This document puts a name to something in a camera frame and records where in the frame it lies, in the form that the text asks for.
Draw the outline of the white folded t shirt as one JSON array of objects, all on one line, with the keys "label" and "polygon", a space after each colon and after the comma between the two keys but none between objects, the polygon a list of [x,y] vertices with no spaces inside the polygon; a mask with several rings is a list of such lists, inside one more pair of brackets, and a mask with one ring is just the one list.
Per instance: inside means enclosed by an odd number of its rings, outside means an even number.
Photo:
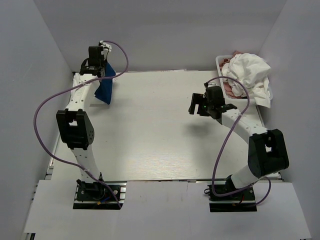
[{"label": "white folded t shirt", "polygon": [[77,87],[71,91],[71,97],[67,108],[69,110],[85,110],[91,105],[106,104],[103,101],[98,100],[95,97],[95,92],[100,86],[102,80],[95,80],[89,82],[92,79],[97,79],[98,77],[91,74],[80,75],[80,73],[75,73],[73,76],[73,87]]}]

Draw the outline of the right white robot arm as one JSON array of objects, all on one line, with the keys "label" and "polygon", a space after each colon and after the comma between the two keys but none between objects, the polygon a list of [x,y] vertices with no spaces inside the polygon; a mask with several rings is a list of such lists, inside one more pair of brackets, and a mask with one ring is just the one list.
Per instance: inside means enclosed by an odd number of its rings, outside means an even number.
[{"label": "right white robot arm", "polygon": [[203,94],[193,93],[189,114],[211,117],[236,133],[248,145],[247,164],[227,177],[223,193],[214,196],[236,200],[249,186],[270,174],[289,167],[289,157],[283,133],[279,129],[267,129],[245,117],[235,105],[225,102],[219,86],[205,89]]}]

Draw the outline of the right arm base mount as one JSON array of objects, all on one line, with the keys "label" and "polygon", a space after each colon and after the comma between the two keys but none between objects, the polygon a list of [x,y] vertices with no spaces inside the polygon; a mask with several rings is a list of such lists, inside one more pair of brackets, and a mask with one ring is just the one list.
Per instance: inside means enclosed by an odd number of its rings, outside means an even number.
[{"label": "right arm base mount", "polygon": [[212,185],[203,191],[209,199],[211,213],[244,213],[256,212],[256,198],[252,187],[234,195],[218,197],[213,194]]}]

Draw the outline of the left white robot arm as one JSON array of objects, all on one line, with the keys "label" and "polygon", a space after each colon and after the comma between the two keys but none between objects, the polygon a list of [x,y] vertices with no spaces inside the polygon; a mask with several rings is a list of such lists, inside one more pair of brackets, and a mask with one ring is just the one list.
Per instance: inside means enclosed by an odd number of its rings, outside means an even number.
[{"label": "left white robot arm", "polygon": [[107,56],[111,49],[111,45],[102,40],[98,45],[88,48],[88,58],[82,62],[80,72],[73,75],[72,86],[80,87],[71,91],[70,101],[65,109],[56,113],[61,140],[81,166],[81,181],[90,184],[94,180],[87,172],[100,181],[103,176],[94,158],[92,143],[95,130],[87,114],[100,82],[97,80],[89,83],[89,80],[106,75]]}]

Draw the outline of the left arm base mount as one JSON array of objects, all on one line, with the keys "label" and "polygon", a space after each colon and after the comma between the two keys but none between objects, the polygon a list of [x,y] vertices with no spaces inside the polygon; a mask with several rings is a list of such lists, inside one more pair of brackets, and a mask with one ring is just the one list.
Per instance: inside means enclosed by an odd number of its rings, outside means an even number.
[{"label": "left arm base mount", "polygon": [[126,182],[106,182],[110,187],[100,183],[86,183],[78,179],[75,191],[74,210],[120,210],[116,196],[122,206],[125,201]]}]

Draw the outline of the blue t shirt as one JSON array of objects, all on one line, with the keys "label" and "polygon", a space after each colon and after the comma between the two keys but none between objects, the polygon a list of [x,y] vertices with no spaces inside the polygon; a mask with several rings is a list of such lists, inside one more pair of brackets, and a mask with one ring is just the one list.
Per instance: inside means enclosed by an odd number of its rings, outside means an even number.
[{"label": "blue t shirt", "polygon": [[107,63],[105,66],[105,76],[111,77],[110,79],[103,79],[100,82],[99,87],[95,91],[95,97],[104,102],[105,104],[109,105],[112,100],[112,90],[113,90],[113,77],[116,75],[116,72],[112,68],[112,66]]}]

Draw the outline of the pink clothes in basket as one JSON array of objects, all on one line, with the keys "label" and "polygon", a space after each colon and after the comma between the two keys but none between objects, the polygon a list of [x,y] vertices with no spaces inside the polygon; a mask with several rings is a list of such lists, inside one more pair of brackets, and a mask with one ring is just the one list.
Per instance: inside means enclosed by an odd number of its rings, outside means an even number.
[{"label": "pink clothes in basket", "polygon": [[[220,73],[222,74],[222,68],[225,64],[228,64],[230,60],[235,57],[238,54],[242,54],[239,51],[235,51],[232,54],[232,57],[228,56],[219,56],[217,59],[217,69],[220,70]],[[235,96],[234,93],[232,92],[232,87],[230,86],[229,82],[226,80],[223,82],[224,90],[226,92],[226,95],[229,96],[232,99],[242,99],[243,97],[241,96]]]}]

